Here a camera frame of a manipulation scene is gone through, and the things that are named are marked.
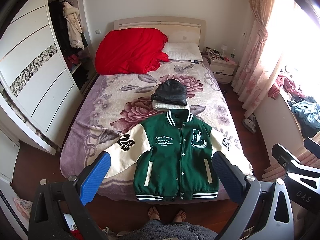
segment white pillow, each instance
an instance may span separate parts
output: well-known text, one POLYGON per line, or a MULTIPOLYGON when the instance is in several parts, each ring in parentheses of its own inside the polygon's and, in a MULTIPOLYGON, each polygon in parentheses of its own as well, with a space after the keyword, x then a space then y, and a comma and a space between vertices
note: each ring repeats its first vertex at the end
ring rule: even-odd
POLYGON ((162 52, 167 54, 169 59, 202 61, 199 47, 195 43, 167 42, 164 44, 162 52))

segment dark red floor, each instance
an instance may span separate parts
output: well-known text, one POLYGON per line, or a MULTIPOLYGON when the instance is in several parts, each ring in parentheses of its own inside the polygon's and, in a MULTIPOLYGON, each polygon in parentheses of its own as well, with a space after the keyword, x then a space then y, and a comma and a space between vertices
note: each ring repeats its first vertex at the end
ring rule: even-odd
MULTIPOLYGON (((250 133, 242 126, 245 110, 241 108, 238 96, 231 87, 227 87, 226 102, 234 120, 244 155, 251 162, 255 176, 261 180, 264 169, 270 166, 268 153, 262 134, 257 129, 256 134, 250 133)), ((52 156, 21 143, 18 154, 12 187, 22 199, 33 200, 39 181, 46 178, 50 182, 63 181, 59 166, 59 156, 52 156)), ((205 226, 220 232, 225 226, 237 205, 230 200, 182 205, 156 205, 164 222, 170 222, 175 214, 183 209, 187 213, 187 222, 205 226)), ((93 219, 100 227, 108 226, 112 231, 133 230, 141 227, 148 220, 147 203, 130 201, 113 201, 107 197, 96 195, 87 204, 93 219)))

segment striped cuff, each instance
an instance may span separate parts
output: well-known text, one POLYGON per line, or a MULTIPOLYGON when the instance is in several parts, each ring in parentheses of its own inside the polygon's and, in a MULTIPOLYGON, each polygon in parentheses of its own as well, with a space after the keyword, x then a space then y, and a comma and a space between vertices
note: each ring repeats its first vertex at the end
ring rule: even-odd
POLYGON ((218 196, 218 192, 212 192, 212 193, 194 193, 192 194, 192 198, 216 198, 218 196))
POLYGON ((154 195, 141 195, 136 194, 136 197, 139 201, 161 201, 163 197, 154 196, 154 195))

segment floral bedspread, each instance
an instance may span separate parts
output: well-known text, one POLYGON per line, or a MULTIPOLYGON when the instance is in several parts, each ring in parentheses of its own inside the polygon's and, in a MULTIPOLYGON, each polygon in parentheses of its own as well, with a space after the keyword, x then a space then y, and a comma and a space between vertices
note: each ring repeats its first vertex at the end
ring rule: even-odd
MULTIPOLYGON (((162 113, 152 109, 150 96, 155 86, 167 79, 176 79, 186 85, 191 112, 241 149, 229 109, 208 66, 206 59, 199 64, 170 61, 162 63, 158 70, 148 74, 99 76, 63 147, 60 157, 63 176, 78 175, 119 136, 142 120, 162 113)), ((113 200, 136 201, 132 186, 135 167, 132 165, 116 176, 104 179, 98 193, 113 200)), ((215 200, 226 198, 228 195, 220 184, 215 200)))

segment green varsity jacket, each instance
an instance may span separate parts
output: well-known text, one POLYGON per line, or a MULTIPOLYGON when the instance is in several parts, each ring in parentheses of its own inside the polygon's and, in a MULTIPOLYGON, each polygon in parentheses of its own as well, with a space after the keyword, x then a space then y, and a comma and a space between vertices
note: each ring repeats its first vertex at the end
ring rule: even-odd
POLYGON ((139 201, 216 198, 219 180, 211 162, 216 151, 252 174, 242 151, 188 109, 149 117, 105 151, 111 156, 105 178, 137 163, 133 187, 139 201))

